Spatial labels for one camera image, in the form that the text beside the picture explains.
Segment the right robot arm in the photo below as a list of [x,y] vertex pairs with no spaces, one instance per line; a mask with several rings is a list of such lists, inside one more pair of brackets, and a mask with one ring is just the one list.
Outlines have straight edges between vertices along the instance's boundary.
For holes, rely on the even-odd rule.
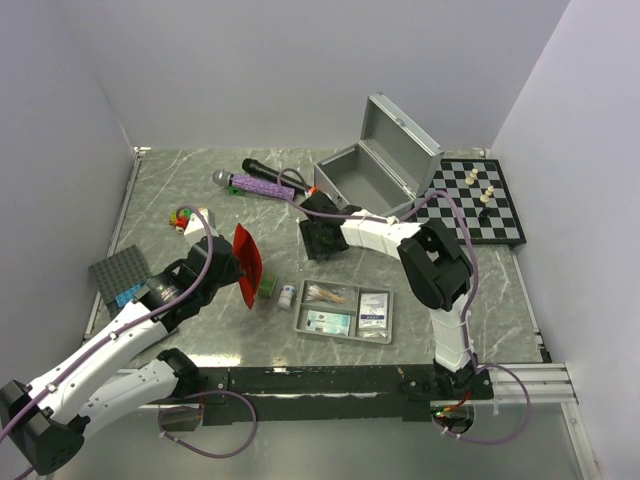
[[420,224],[353,205],[340,209],[320,191],[297,207],[306,215],[299,227],[309,259],[324,260],[360,247],[400,261],[412,293],[429,310],[438,391],[468,400],[477,367],[468,329],[477,263],[464,253],[454,233],[438,218]]

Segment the white blue instruction packet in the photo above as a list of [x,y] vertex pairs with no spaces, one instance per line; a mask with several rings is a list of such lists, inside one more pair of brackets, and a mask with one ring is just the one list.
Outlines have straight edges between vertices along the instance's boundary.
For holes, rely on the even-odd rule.
[[362,339],[389,339],[389,294],[364,292],[359,298],[356,335]]

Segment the cotton swabs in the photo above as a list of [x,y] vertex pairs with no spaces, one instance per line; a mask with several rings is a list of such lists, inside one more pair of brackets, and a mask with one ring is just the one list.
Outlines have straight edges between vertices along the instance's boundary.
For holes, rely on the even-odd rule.
[[319,284],[310,284],[306,289],[305,301],[323,301],[334,304],[346,302],[343,295]]

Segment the red first aid pouch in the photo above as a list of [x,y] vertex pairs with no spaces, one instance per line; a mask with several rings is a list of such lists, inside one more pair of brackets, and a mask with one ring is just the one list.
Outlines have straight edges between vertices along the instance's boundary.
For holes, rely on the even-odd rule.
[[240,223],[236,225],[232,249],[243,271],[238,280],[240,291],[246,306],[252,309],[262,278],[263,263],[253,236]]

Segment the green medicine box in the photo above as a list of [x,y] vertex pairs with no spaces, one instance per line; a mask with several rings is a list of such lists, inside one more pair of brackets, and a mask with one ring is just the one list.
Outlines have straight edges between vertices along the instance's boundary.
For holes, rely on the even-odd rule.
[[264,273],[261,277],[258,295],[265,298],[270,298],[276,289],[278,277],[273,273]]

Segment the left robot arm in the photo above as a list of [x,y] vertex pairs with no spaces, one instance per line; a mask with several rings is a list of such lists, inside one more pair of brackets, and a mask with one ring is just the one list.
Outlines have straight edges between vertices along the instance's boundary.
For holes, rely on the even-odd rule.
[[2,387],[1,436],[13,442],[32,471],[55,472],[90,436],[140,405],[165,398],[184,402],[196,393],[199,369],[177,348],[125,377],[114,375],[198,314],[220,288],[245,276],[239,254],[250,234],[238,226],[227,241],[205,218],[199,223],[203,236],[188,255],[150,277],[98,335],[36,379]]

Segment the light blue gauze packet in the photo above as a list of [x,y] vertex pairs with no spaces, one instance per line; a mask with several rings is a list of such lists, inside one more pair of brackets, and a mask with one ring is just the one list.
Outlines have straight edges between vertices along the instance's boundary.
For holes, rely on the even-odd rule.
[[305,321],[307,331],[348,336],[351,316],[348,314],[309,310]]

